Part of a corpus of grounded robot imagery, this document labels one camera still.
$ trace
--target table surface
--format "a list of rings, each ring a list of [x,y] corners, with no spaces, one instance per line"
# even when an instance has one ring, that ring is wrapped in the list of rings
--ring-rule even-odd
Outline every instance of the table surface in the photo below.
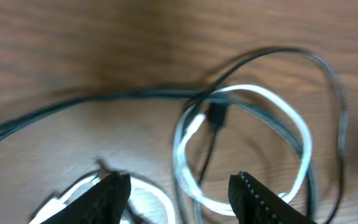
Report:
[[[358,1],[0,0],[0,122],[93,93],[203,87],[232,58],[272,45],[319,53],[346,86],[346,196],[334,223],[358,223]],[[336,104],[327,80],[299,55],[277,54],[241,68],[227,82],[234,83],[266,86],[306,119],[320,186],[316,221],[323,222],[337,192]],[[88,103],[3,140],[0,223],[26,223],[49,194],[95,169],[97,159],[144,175],[173,197],[171,142],[182,106],[157,100]],[[200,167],[207,145],[205,131],[190,142],[192,166]],[[291,187],[297,167],[296,156],[282,139],[233,108],[218,137],[204,190],[227,201],[229,175],[243,170],[282,192]],[[155,198],[139,198],[139,206],[147,205],[146,200],[153,205],[141,208],[143,212],[165,222]],[[303,189],[291,205],[303,211],[304,198]],[[236,223],[211,215],[221,223]]]

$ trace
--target wire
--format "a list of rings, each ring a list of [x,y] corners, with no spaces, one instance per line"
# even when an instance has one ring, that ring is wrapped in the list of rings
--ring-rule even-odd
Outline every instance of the wire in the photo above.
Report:
[[[178,183],[178,180],[176,179],[176,177],[173,177],[173,189],[175,191],[175,198],[176,198],[177,204],[178,204],[180,220],[181,220],[182,224],[188,224],[189,218],[188,218],[188,215],[186,212],[185,202],[183,201],[182,191],[180,189],[180,186],[179,186],[179,183]]]
[[[337,129],[337,142],[336,142],[336,155],[337,155],[337,162],[338,162],[338,174],[339,174],[339,191],[336,199],[336,203],[333,207],[333,210],[325,221],[325,223],[330,223],[333,217],[336,215],[341,200],[344,194],[344,183],[345,183],[345,170],[344,170],[344,150],[346,144],[346,133],[347,133],[347,120],[349,116],[347,104],[346,104],[346,97],[345,91],[338,80],[335,71],[333,68],[319,55],[314,54],[308,50],[294,48],[294,47],[272,47],[269,49],[263,49],[257,52],[254,52],[249,57],[241,60],[237,63],[234,67],[224,73],[219,79],[217,79],[212,85],[211,88],[207,91],[201,90],[184,90],[184,89],[173,89],[173,90],[136,90],[136,91],[123,91],[120,93],[114,94],[105,94],[105,95],[98,95],[98,96],[86,96],[82,98],[77,98],[73,100],[64,101],[61,103],[57,103],[55,105],[46,107],[41,110],[34,111],[29,113],[25,116],[21,116],[20,118],[13,119],[11,121],[6,121],[0,124],[0,141],[4,138],[8,137],[9,135],[15,133],[16,131],[26,127],[27,125],[38,121],[42,118],[45,118],[51,114],[59,112],[63,109],[70,108],[80,103],[86,103],[90,101],[109,101],[109,100],[129,100],[129,99],[162,99],[162,100],[178,100],[178,101],[185,101],[185,100],[195,100],[195,106],[191,111],[191,116],[195,116],[197,111],[200,109],[202,102],[209,101],[215,103],[229,103],[229,104],[236,104],[240,106],[242,109],[247,110],[251,114],[255,115],[256,117],[265,121],[270,127],[272,127],[281,137],[284,137],[285,140],[297,151],[300,155],[302,153],[302,148],[299,145],[298,140],[294,137],[292,132],[286,128],[281,122],[274,120],[274,118],[267,114],[266,112],[260,110],[258,107],[250,104],[239,103],[235,100],[221,96],[221,95],[212,95],[212,92],[232,73],[234,73],[239,67],[245,65],[246,63],[262,57],[268,54],[274,54],[278,52],[290,52],[290,53],[297,53],[301,55],[305,55],[308,58],[314,60],[319,67],[323,70],[326,74],[328,80],[331,83],[331,86],[334,90],[336,98],[338,100],[339,105],[339,118],[338,118],[338,129]],[[309,167],[308,170],[308,199],[307,199],[307,214],[311,217],[314,214],[315,206],[316,206],[316,184],[314,182],[313,173],[311,168]]]
[[[278,106],[282,111],[284,111],[292,119],[292,121],[296,124],[297,128],[300,131],[303,140],[303,150],[304,150],[301,159],[301,167],[298,171],[298,175],[295,179],[291,191],[287,194],[280,194],[282,200],[288,203],[294,198],[294,196],[299,191],[302,182],[306,176],[307,170],[309,168],[309,164],[311,160],[312,140],[311,140],[311,133],[308,129],[308,126],[305,123],[305,121],[302,119],[302,117],[288,103],[286,103],[284,100],[282,100],[280,97],[278,97],[271,91],[266,90],[265,88],[262,88],[260,86],[256,86],[256,85],[229,86],[229,87],[222,88],[220,90],[216,90],[214,91],[213,94],[234,91],[234,90],[253,91],[255,93],[258,93],[266,97],[266,99],[270,100],[272,103]],[[184,112],[181,120],[178,122],[177,127],[184,125],[184,120],[187,119],[187,116],[193,111],[194,107],[195,106],[193,105]],[[177,179],[179,180],[179,184],[181,188],[191,198],[199,201],[205,207],[209,208],[210,210],[216,213],[219,213],[221,215],[235,216],[230,204],[218,202],[208,197],[205,197],[203,195],[201,189],[197,186],[197,183],[194,177],[192,176],[190,168],[188,167],[186,161],[186,144],[190,140],[192,135],[194,135],[194,133],[197,132],[197,130],[200,128],[201,124],[205,120],[205,117],[206,116],[204,113],[198,113],[186,128],[177,128],[177,130],[179,130],[180,133],[182,129],[185,129],[185,135],[182,138],[180,138],[179,134],[175,135],[174,144],[173,144],[174,173]]]
[[[349,118],[349,108],[347,106],[346,101],[346,92],[339,81],[335,70],[327,63],[322,57],[319,55],[305,49],[297,48],[297,47],[271,47],[267,49],[262,49],[254,52],[249,57],[241,60],[231,69],[229,69],[226,73],[224,73],[221,77],[219,77],[212,85],[208,91],[205,91],[201,94],[201,96],[196,100],[196,105],[193,108],[192,114],[196,114],[199,110],[201,103],[204,99],[210,95],[229,75],[234,73],[238,68],[245,65],[248,62],[251,62],[257,58],[263,57],[265,55],[274,54],[274,53],[297,53],[300,55],[304,55],[309,59],[315,61],[318,66],[323,70],[324,74],[328,78],[335,97],[339,104],[339,117],[338,117],[338,129],[337,129],[337,142],[336,142],[336,156],[337,156],[337,164],[338,164],[338,195],[336,198],[336,202],[331,211],[331,214],[328,216],[327,220],[324,223],[331,223],[333,218],[335,217],[337,211],[339,210],[339,206],[341,204],[341,200],[344,195],[344,183],[345,183],[345,161],[344,161],[344,151],[346,146],[346,135],[347,135],[347,127],[348,127],[348,118]]]
[[[214,148],[215,148],[215,143],[216,143],[216,136],[218,135],[218,130],[213,130],[212,131],[212,137],[211,137],[211,142],[209,144],[209,148],[208,148],[208,153],[207,153],[207,156],[206,156],[206,159],[204,161],[204,165],[203,165],[203,168],[200,172],[200,176],[198,177],[198,186],[201,188],[203,182],[204,182],[204,177],[205,177],[205,173],[206,173],[206,170],[209,166],[209,163],[210,163],[210,160],[211,160],[211,157],[212,157],[212,153],[214,151]],[[202,213],[201,213],[201,204],[194,200],[194,214],[195,214],[195,220],[196,220],[196,223],[197,224],[203,224],[204,221],[203,221],[203,216],[202,216]]]
[[[167,213],[168,224],[175,224],[175,222],[176,222],[175,209],[173,207],[172,201],[161,189],[157,188],[156,186],[154,186],[144,180],[138,179],[133,176],[131,176],[131,184],[134,187],[144,189],[144,190],[154,194],[164,204],[165,211]]]

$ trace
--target cable connector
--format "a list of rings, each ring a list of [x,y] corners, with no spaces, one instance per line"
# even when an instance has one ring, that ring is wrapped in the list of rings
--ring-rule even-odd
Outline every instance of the cable connector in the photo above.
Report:
[[[208,122],[213,132],[217,133],[224,126],[227,103],[211,103],[208,109]]]

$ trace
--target wooden table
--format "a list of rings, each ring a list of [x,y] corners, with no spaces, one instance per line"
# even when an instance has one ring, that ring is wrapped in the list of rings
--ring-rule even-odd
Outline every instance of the wooden table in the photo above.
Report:
[[[0,122],[102,91],[206,86],[231,58],[271,45],[319,53],[347,88],[347,188],[334,223],[358,223],[358,1],[0,0]],[[327,80],[306,59],[277,54],[241,68],[227,84],[233,83],[271,88],[308,122],[320,183],[316,221],[323,222],[337,191],[336,110]],[[181,107],[157,100],[88,103],[13,134],[0,143],[0,223],[26,223],[50,193],[94,169],[97,158],[145,175],[173,196],[171,141]],[[229,115],[206,194],[227,201],[229,175],[239,170],[275,192],[288,190],[298,167],[294,153],[251,115],[234,108]],[[205,132],[190,142],[190,164],[200,166],[207,144]],[[160,204],[140,198],[156,208],[144,212],[164,223]],[[303,190],[291,204],[303,211],[304,198]]]

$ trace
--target white cable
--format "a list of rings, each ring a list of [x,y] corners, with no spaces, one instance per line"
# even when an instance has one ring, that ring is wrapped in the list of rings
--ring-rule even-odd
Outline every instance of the white cable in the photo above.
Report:
[[[150,183],[145,182],[144,180],[138,179],[133,176],[131,176],[131,184],[134,187],[144,189],[154,194],[164,204],[165,211],[167,212],[168,224],[175,224],[175,209],[173,207],[172,201],[162,190]]]
[[[40,224],[44,222],[48,218],[52,217],[54,214],[66,208],[66,206],[68,205],[68,199],[74,194],[74,192],[78,188],[87,183],[92,183],[93,185],[96,185],[98,182],[100,182],[100,180],[101,179],[98,177],[97,174],[91,174],[87,177],[84,177],[78,183],[72,186],[60,198],[51,198],[44,206],[42,206],[42,208],[37,212],[34,219],[31,220],[29,224]],[[175,209],[173,207],[172,201],[162,190],[142,179],[133,176],[131,176],[131,185],[155,195],[164,205],[165,211],[167,212],[168,224],[175,224]]]
[[[290,202],[295,195],[298,193],[308,170],[310,160],[311,160],[311,151],[312,151],[312,138],[309,128],[302,117],[283,99],[281,99],[276,94],[272,93],[271,91],[262,88],[256,85],[234,85],[222,88],[220,90],[216,90],[214,93],[222,93],[227,91],[234,91],[234,90],[247,90],[253,91],[258,93],[272,103],[274,103],[277,107],[279,107],[283,112],[285,112],[291,120],[296,124],[299,132],[301,134],[302,142],[303,142],[303,155],[301,158],[301,165],[298,171],[298,175],[295,179],[295,182],[292,186],[292,189],[289,193],[281,193],[279,196],[284,200],[286,203]],[[175,177],[178,179],[178,182],[181,188],[193,199],[202,203],[205,207],[209,208],[210,210],[222,214],[222,215],[229,215],[234,216],[235,214],[232,211],[231,206],[228,203],[218,202],[212,200],[208,197],[205,197],[198,187],[196,180],[191,174],[190,168],[188,167],[187,160],[186,160],[186,144],[192,137],[192,135],[197,132],[200,128],[201,124],[205,120],[205,114],[200,113],[193,118],[192,122],[186,128],[184,135],[183,133],[183,125],[184,121],[191,111],[193,107],[191,106],[188,108],[182,117],[180,118],[173,140],[173,169]]]

